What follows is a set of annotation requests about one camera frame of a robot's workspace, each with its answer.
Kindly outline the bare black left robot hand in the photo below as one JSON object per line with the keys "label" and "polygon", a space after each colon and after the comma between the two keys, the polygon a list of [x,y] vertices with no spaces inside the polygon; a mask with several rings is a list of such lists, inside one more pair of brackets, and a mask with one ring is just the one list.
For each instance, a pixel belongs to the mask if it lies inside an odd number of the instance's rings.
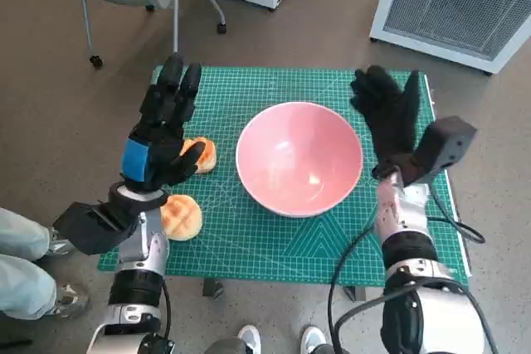
{"label": "bare black left robot hand", "polygon": [[125,144],[121,176],[131,191],[152,192],[185,182],[197,170],[205,144],[184,147],[183,127],[195,110],[202,67],[170,55],[150,84],[140,119]]}

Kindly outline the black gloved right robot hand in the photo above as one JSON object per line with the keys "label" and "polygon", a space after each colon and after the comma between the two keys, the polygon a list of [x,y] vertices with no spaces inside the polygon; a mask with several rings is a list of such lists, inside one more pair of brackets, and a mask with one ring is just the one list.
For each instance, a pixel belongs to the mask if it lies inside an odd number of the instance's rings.
{"label": "black gloved right robot hand", "polygon": [[416,144],[420,108],[419,72],[414,70],[404,88],[380,65],[355,70],[350,104],[364,118],[377,158],[373,174],[381,177],[409,158]]}

